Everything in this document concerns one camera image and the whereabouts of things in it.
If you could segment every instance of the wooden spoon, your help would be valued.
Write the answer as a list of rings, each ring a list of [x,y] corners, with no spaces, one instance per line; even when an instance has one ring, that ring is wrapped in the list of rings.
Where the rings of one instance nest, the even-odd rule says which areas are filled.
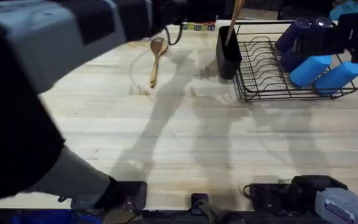
[[[160,56],[163,55],[167,51],[168,42],[162,37],[157,37],[152,40],[150,47],[152,49],[152,52],[155,55],[152,76],[150,77],[150,88],[154,88],[155,82],[157,81],[158,61],[160,60]]]
[[[233,15],[231,17],[229,32],[227,33],[227,36],[226,36],[226,42],[224,44],[225,46],[229,45],[231,33],[233,32],[233,29],[234,29],[234,24],[236,23],[236,21],[239,17],[239,14],[241,12],[241,9],[244,6],[245,2],[246,2],[245,0],[236,0],[236,2],[234,3]]]

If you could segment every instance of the dish rack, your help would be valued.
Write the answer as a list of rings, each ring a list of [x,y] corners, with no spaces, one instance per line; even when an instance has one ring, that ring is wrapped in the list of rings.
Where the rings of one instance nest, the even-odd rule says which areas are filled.
[[[281,53],[275,49],[275,41],[269,36],[279,36],[282,32],[247,33],[251,25],[291,24],[291,21],[276,22],[237,22],[236,35],[241,52],[242,62],[234,76],[234,84],[240,100],[319,100],[336,99],[354,93],[358,90],[358,77],[338,89],[332,95],[320,95],[313,85],[300,88],[291,83],[289,73],[284,72],[281,66]],[[340,65],[342,60],[339,55],[333,55],[333,64],[321,75]]]

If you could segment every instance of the wooden table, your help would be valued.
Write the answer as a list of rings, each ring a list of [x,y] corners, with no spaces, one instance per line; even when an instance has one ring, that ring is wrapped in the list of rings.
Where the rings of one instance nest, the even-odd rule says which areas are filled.
[[[77,68],[42,99],[71,150],[118,180],[147,181],[148,209],[188,208],[193,192],[247,209],[245,184],[299,174],[331,175],[358,194],[358,92],[240,103],[232,84],[218,82],[216,40],[217,32],[185,31],[162,57],[154,90],[154,56],[141,41]],[[0,200],[0,208],[69,206],[44,194]]]

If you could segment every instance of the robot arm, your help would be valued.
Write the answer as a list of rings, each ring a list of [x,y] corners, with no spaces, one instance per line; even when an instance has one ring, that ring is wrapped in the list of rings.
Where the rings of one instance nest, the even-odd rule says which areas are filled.
[[[37,94],[118,45],[180,21],[214,21],[232,5],[225,0],[0,1],[0,198],[36,191],[72,198],[73,208],[122,205],[128,189],[64,145]]]

